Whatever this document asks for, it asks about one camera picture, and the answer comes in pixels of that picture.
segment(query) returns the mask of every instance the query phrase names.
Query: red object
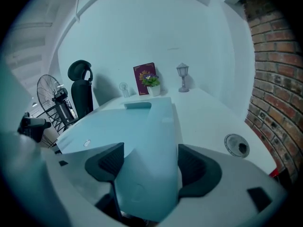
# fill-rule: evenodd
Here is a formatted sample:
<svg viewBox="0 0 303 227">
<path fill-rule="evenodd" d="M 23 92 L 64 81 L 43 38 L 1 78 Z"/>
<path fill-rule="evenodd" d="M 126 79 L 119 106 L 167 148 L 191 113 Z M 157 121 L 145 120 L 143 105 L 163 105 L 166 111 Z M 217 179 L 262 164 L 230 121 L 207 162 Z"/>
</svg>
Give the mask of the red object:
<svg viewBox="0 0 303 227">
<path fill-rule="evenodd" d="M 279 175 L 278 169 L 273 170 L 272 173 L 269 174 L 269 176 L 271 176 L 271 177 L 275 177 L 275 176 L 278 176 L 278 175 Z"/>
<path fill-rule="evenodd" d="M 142 84 L 142 79 L 146 74 L 156 75 L 156 69 L 154 63 L 147 63 L 144 65 L 134 67 L 134 76 L 136 77 L 139 95 L 148 94 L 147 87 L 144 84 Z"/>
</svg>

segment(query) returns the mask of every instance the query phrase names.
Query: chair headrest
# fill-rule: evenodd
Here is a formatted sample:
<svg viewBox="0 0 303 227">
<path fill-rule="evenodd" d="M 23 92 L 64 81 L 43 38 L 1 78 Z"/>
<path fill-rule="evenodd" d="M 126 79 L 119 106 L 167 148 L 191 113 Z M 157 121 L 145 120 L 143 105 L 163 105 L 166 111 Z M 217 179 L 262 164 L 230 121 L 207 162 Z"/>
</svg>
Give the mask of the chair headrest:
<svg viewBox="0 0 303 227">
<path fill-rule="evenodd" d="M 93 80 L 93 73 L 90 69 L 91 64 L 84 60 L 75 61 L 68 69 L 67 75 L 72 81 L 84 80 L 86 72 L 89 70 L 89 81 Z"/>
</svg>

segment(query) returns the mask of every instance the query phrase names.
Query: metal lid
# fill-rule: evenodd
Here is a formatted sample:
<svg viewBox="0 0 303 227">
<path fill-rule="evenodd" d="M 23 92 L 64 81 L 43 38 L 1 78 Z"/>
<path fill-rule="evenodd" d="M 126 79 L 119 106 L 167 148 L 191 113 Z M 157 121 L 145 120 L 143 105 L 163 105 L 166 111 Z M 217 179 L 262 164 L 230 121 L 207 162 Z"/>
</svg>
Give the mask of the metal lid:
<svg viewBox="0 0 303 227">
<path fill-rule="evenodd" d="M 229 134 L 224 139 L 225 146 L 234 157 L 245 158 L 250 153 L 250 146 L 240 135 Z"/>
</svg>

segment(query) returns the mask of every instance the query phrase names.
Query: book cover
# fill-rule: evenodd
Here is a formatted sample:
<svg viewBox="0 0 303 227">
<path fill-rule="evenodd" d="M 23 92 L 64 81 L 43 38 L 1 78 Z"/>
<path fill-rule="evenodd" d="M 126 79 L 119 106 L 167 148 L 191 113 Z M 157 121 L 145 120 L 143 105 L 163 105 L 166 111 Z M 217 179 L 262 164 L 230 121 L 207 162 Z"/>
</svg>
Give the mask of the book cover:
<svg viewBox="0 0 303 227">
<path fill-rule="evenodd" d="M 156 75 L 156 68 L 154 63 L 147 63 L 134 67 L 134 76 L 136 78 L 139 95 L 147 95 L 147 87 L 142 83 L 142 79 L 146 74 Z"/>
</svg>

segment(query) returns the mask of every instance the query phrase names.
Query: gray lantern lamp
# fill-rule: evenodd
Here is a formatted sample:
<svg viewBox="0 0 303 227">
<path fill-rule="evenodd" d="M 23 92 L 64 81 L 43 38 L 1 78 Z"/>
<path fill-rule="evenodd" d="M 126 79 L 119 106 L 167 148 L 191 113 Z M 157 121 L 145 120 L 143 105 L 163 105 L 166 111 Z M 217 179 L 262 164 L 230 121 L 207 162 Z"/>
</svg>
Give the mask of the gray lantern lamp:
<svg viewBox="0 0 303 227">
<path fill-rule="evenodd" d="M 188 68 L 189 66 L 187 66 L 184 63 L 181 63 L 180 65 L 177 66 L 178 74 L 179 76 L 182 77 L 182 87 L 179 88 L 179 92 L 181 93 L 185 93 L 189 91 L 189 89 L 185 86 L 185 79 L 184 79 L 184 77 L 187 76 Z"/>
</svg>

